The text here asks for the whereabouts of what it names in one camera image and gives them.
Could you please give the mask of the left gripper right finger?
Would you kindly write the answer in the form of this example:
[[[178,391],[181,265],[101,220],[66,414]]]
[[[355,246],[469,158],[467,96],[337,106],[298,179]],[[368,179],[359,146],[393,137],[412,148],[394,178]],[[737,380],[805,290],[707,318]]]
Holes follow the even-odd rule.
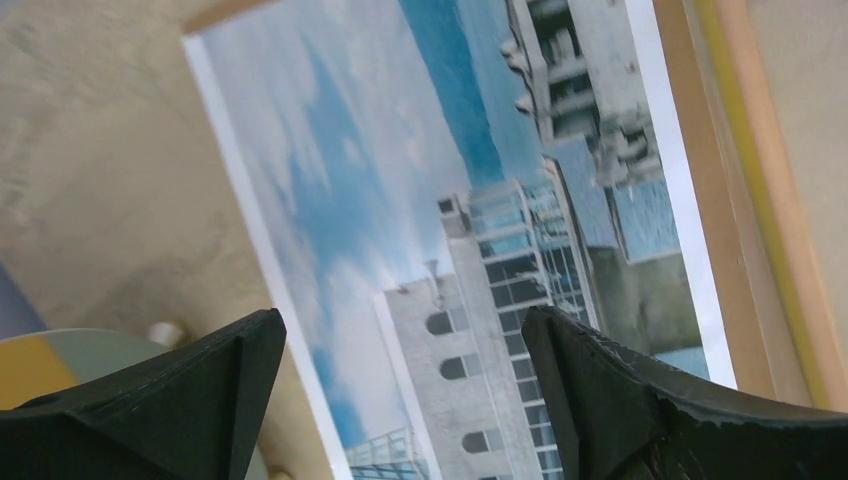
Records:
[[[740,392],[551,306],[521,329],[570,479],[843,479],[847,417]]]

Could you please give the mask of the yellow picture frame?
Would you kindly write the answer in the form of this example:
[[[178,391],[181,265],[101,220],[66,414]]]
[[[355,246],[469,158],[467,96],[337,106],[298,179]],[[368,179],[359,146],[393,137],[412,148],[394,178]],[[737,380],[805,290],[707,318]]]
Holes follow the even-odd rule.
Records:
[[[847,408],[847,5],[658,1],[737,387]]]

